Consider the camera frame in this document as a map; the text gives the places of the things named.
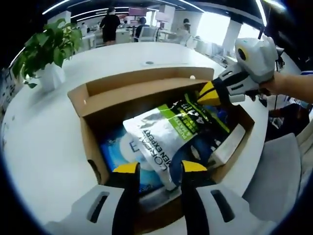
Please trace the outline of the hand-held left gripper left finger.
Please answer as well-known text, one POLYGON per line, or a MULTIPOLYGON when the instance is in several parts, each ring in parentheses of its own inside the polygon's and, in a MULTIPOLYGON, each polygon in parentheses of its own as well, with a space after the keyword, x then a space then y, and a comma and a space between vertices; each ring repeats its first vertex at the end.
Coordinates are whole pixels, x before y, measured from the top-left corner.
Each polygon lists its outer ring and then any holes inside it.
POLYGON ((122 164, 105 185, 96 185, 72 207, 74 235, 132 235, 140 164, 122 164))

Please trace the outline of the person's right hand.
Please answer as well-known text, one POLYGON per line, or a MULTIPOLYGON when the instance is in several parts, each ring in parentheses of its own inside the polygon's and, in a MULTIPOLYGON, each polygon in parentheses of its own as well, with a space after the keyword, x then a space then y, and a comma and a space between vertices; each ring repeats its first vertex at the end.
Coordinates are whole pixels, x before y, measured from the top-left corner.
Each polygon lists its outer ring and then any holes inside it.
POLYGON ((285 93, 286 76, 279 72, 275 72, 272 79, 261 84, 260 88, 268 90, 271 94, 285 93))

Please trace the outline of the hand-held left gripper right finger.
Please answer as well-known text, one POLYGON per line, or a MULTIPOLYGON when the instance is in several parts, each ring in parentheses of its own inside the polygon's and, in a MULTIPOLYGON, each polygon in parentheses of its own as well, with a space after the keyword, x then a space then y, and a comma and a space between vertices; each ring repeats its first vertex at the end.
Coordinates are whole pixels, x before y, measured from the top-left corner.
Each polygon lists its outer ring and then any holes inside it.
POLYGON ((251 235, 254 216, 232 190, 215 183, 201 164, 183 160, 182 210, 189 235, 251 235))

